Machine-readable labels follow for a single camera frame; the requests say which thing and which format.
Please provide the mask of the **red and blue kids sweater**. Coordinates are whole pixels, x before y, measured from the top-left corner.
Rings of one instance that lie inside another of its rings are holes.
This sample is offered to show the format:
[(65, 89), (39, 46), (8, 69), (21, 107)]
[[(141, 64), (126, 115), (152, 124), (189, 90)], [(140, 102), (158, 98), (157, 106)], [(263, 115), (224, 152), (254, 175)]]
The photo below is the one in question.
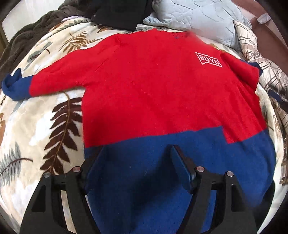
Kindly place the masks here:
[(173, 145), (206, 170), (232, 171), (251, 208), (276, 165), (256, 94), (262, 69), (189, 32), (115, 34), (39, 73), (7, 75), (3, 92), (23, 100), (84, 88), (84, 155), (103, 146), (88, 178), (102, 233), (175, 233), (191, 195), (170, 158)]

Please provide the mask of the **black clothing pile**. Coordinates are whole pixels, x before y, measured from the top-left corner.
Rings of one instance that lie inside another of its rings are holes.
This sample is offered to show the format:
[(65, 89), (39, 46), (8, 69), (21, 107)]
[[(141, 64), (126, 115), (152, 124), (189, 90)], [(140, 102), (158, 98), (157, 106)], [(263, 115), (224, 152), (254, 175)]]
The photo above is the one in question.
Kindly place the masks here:
[(87, 6), (85, 16), (96, 24), (135, 31), (137, 25), (152, 12), (152, 1), (107, 0), (91, 1)]

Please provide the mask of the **striped floral beige pillow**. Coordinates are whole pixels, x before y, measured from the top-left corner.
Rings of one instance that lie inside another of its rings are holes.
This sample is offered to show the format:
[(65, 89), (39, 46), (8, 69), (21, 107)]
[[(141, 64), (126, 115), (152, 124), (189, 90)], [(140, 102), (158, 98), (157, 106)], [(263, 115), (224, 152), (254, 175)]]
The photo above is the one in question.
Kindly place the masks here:
[(246, 60), (258, 63), (263, 71), (259, 78), (260, 85), (287, 112), (287, 75), (276, 63), (261, 55), (258, 51), (257, 37), (250, 28), (239, 21), (233, 23)]

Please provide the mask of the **dark brown fleece blanket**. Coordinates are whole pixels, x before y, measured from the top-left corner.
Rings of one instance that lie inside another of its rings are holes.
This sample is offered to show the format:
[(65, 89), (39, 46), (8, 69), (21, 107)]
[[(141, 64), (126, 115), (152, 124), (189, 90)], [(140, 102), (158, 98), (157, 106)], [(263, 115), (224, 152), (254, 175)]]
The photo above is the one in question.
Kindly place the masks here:
[(38, 21), (21, 28), (10, 40), (1, 55), (1, 79), (11, 73), (32, 47), (61, 20), (84, 16), (91, 1), (64, 1), (58, 10), (49, 11)]

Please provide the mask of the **pink upholstered headboard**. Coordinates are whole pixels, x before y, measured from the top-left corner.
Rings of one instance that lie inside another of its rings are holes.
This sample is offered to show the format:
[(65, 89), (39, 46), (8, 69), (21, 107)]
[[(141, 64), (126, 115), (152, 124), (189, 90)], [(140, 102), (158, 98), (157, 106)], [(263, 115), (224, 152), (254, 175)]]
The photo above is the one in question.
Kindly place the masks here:
[(266, 58), (287, 69), (287, 44), (283, 36), (270, 19), (260, 24), (258, 19), (268, 15), (267, 11), (257, 1), (234, 1), (252, 24), (252, 31), (258, 39), (258, 50)]

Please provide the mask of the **light grey quilted pillow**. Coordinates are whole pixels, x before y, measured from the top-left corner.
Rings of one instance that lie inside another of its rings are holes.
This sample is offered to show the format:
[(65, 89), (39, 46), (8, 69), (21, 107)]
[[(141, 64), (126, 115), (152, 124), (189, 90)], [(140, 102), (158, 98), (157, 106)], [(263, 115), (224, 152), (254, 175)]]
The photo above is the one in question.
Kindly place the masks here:
[(195, 34), (240, 51), (234, 21), (249, 29), (250, 21), (232, 1), (162, 0), (152, 2), (153, 12), (143, 20), (151, 26), (193, 31)]

